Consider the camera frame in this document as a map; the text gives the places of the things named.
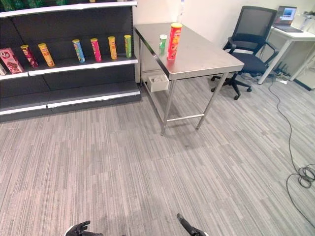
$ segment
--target desk leg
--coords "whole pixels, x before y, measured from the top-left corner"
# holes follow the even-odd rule
[[[139,76],[140,76],[140,85],[143,85],[143,80],[142,80],[142,41],[139,36]]]
[[[290,81],[293,81],[300,73],[301,71],[307,66],[308,63],[310,63],[310,60],[315,56],[315,50],[313,53],[306,59],[306,61],[300,66],[300,68],[292,75],[290,78]]]
[[[283,56],[283,54],[285,53],[285,51],[287,50],[287,48],[290,46],[291,43],[292,43],[292,39],[288,39],[285,42],[284,46],[279,51],[278,55],[272,60],[270,66],[267,68],[265,73],[261,76],[260,80],[258,81],[259,85],[264,82],[264,80],[267,78],[267,76],[270,74],[272,69],[275,67],[275,65],[278,63],[278,61],[281,59],[281,57]]]
[[[168,97],[167,97],[167,103],[166,103],[166,109],[164,112],[164,119],[163,119],[163,124],[162,124],[161,135],[164,135],[164,133],[165,133],[168,113],[169,113],[169,109],[171,108],[171,105],[172,105],[176,80],[171,80],[170,83],[171,83],[171,85],[170,85],[170,89],[169,89],[169,93],[168,93]]]
[[[200,119],[199,124],[197,125],[196,129],[199,129],[200,126],[202,125],[203,120],[205,119],[205,117],[206,117],[206,115],[207,115],[207,113],[208,113],[208,111],[209,111],[209,109],[210,109],[212,103],[214,102],[214,100],[215,100],[217,94],[219,93],[219,91],[220,91],[220,89],[221,89],[221,87],[222,87],[222,85],[223,85],[223,83],[224,83],[226,77],[228,76],[228,74],[229,74],[229,72],[225,72],[225,73],[221,76],[221,79],[220,79],[220,81],[219,81],[219,84],[217,85],[215,92],[213,93],[213,95],[212,95],[212,97],[210,98],[210,101],[209,101],[209,103],[208,103],[208,105],[207,105],[205,111],[203,112],[204,116]]]

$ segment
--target stainless steel table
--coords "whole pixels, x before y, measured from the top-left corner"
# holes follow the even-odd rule
[[[201,117],[196,129],[199,129],[205,116],[207,115],[214,99],[216,98],[219,90],[222,87],[229,72],[240,71],[244,64],[225,52],[221,48],[218,48],[210,41],[195,33],[186,26],[182,28],[181,39],[177,51],[177,56],[174,61],[167,60],[167,48],[169,38],[166,41],[164,53],[160,52],[159,49],[159,36],[161,34],[169,35],[171,30],[171,23],[159,23],[159,24],[145,24],[135,25],[135,32],[140,38],[140,81],[142,81],[142,43],[151,52],[154,59],[158,62],[161,69],[164,71],[168,79],[170,80],[169,93],[167,97],[166,108],[164,114],[157,108],[157,101],[154,100],[151,92],[149,91],[145,83],[144,86],[147,89],[150,97],[152,98],[153,104],[155,105],[159,117],[162,122],[161,135],[164,135],[165,128],[168,122]],[[194,77],[223,74],[221,77],[216,90],[214,91],[205,111],[202,114],[196,114],[186,117],[179,117],[168,119],[169,110],[172,104],[172,98],[174,95],[174,89],[177,80],[189,79]]]

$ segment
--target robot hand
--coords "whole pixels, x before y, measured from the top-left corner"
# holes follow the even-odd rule
[[[92,232],[86,232],[90,224],[90,220],[83,223],[71,226],[64,234],[64,236],[103,236],[103,234],[96,234]]]

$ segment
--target black office chair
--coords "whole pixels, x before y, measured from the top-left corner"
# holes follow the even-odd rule
[[[228,38],[228,42],[223,48],[224,50],[230,49],[229,53],[244,63],[244,67],[241,71],[235,72],[232,78],[226,79],[223,83],[223,86],[233,86],[237,93],[234,100],[237,100],[241,96],[241,93],[237,88],[238,85],[248,87],[247,92],[252,91],[251,86],[237,81],[235,79],[236,76],[242,73],[250,73],[253,77],[258,74],[263,74],[267,69],[267,64],[279,52],[278,49],[266,41],[271,25],[276,17],[276,13],[276,10],[263,7],[242,7],[233,36]],[[265,62],[263,62],[261,59],[256,57],[256,54],[265,44],[272,48],[274,53]],[[252,54],[235,53],[235,49],[251,51]],[[213,76],[211,80],[214,81],[215,78],[218,79],[220,76]]]

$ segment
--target white bin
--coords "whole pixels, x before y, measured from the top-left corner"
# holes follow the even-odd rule
[[[152,75],[148,77],[148,88],[151,92],[168,90],[169,80],[166,75]]]

